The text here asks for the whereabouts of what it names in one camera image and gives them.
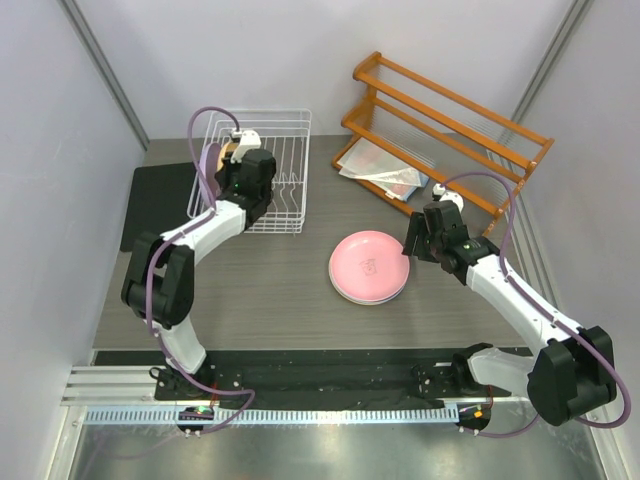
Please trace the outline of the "orange plate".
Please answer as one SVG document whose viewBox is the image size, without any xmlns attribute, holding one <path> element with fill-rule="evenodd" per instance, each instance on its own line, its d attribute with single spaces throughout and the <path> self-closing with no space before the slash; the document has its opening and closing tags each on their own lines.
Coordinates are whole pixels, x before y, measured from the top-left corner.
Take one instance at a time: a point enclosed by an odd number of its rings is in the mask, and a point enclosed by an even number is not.
<svg viewBox="0 0 640 480">
<path fill-rule="evenodd" d="M 236 153 L 238 147 L 239 147 L 239 143 L 232 142 L 232 141 L 229 141 L 221 146 L 220 152 L 218 155 L 218 160 L 217 160 L 218 171 L 221 171 L 224 168 L 225 162 L 228 162 L 231 164 L 241 162 L 240 156 Z"/>
</svg>

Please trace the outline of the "purple plate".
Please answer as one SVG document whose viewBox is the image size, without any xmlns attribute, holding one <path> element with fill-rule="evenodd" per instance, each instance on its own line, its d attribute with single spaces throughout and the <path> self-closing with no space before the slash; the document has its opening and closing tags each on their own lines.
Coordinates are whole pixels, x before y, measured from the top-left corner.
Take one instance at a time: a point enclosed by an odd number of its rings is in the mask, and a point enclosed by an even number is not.
<svg viewBox="0 0 640 480">
<path fill-rule="evenodd" d="M 209 143 L 204 147 L 199 160 L 199 187 L 207 207 L 212 206 L 219 193 L 216 173 L 220 152 L 221 147 L 218 143 Z"/>
</svg>

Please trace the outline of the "pink plate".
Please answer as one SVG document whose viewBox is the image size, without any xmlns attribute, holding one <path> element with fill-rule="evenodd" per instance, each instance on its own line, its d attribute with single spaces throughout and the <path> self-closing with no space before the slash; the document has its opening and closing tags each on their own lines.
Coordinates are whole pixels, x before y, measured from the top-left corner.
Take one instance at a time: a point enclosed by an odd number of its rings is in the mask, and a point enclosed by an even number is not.
<svg viewBox="0 0 640 480">
<path fill-rule="evenodd" d="M 404 284 L 409 279 L 409 258 L 403 245 L 389 234 L 366 230 L 345 237 L 333 250 L 328 273 L 336 282 Z"/>
</svg>

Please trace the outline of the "yellow bear plate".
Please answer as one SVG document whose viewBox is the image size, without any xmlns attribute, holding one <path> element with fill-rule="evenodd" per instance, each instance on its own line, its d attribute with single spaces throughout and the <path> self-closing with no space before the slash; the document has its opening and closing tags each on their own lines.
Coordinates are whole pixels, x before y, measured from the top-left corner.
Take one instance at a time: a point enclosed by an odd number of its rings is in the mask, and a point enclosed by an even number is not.
<svg viewBox="0 0 640 480">
<path fill-rule="evenodd" d="M 404 287 L 402 287 L 401 289 L 399 289 L 397 292 L 395 292 L 394 294 L 383 298 L 382 300 L 363 300 L 363 299 L 359 299 L 353 296 L 349 296 L 347 293 L 345 293 L 338 285 L 338 283 L 336 282 L 336 280 L 334 279 L 331 271 L 329 271 L 329 280 L 331 282 L 331 285 L 333 286 L 333 288 L 336 290 L 336 292 L 345 300 L 350 301 L 351 303 L 357 304 L 357 305 L 362 305 L 362 306 L 376 306 L 376 305 L 381 305 L 384 303 L 387 303 L 393 299 L 395 299 L 397 296 L 399 296 L 402 291 L 404 290 Z"/>
</svg>

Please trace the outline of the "blue plate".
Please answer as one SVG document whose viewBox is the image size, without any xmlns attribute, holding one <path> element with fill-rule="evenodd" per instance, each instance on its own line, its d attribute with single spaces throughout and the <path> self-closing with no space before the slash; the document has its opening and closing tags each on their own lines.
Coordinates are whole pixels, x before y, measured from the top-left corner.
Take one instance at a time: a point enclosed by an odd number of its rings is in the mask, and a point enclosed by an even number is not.
<svg viewBox="0 0 640 480">
<path fill-rule="evenodd" d="M 380 305 L 397 298 L 404 284 L 393 283 L 339 283 L 333 282 L 336 292 L 346 300 L 359 305 Z"/>
</svg>

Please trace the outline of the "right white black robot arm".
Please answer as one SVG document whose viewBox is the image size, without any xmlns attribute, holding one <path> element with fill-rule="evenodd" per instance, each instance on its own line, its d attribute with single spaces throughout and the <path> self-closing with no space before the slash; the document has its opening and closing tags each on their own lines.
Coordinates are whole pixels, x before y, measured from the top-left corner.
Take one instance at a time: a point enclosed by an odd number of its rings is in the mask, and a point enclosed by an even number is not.
<svg viewBox="0 0 640 480">
<path fill-rule="evenodd" d="M 411 214 L 403 253 L 438 264 L 484 298 L 530 351 L 520 356 L 487 343 L 463 350 L 452 360 L 457 391 L 472 395 L 491 386 L 525 397 L 553 426 L 584 418 L 616 399 L 610 336 L 557 311 L 523 281 L 491 240 L 469 235 L 453 201 L 431 202 Z"/>
</svg>

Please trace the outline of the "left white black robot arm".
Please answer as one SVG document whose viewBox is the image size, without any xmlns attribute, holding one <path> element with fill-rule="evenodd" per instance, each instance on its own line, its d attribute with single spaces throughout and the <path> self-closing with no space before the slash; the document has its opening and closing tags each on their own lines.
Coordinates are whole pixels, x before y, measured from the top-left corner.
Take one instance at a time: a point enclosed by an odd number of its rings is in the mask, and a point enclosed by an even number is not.
<svg viewBox="0 0 640 480">
<path fill-rule="evenodd" d="M 246 151 L 239 161 L 225 156 L 206 165 L 214 168 L 205 176 L 214 195 L 211 206 L 174 230 L 140 235 L 121 291 L 123 303 L 145 321 L 168 367 L 179 374 L 179 388 L 193 399 L 213 386 L 211 363 L 190 319 L 196 266 L 267 212 L 277 171 L 273 154 L 263 148 Z"/>
</svg>

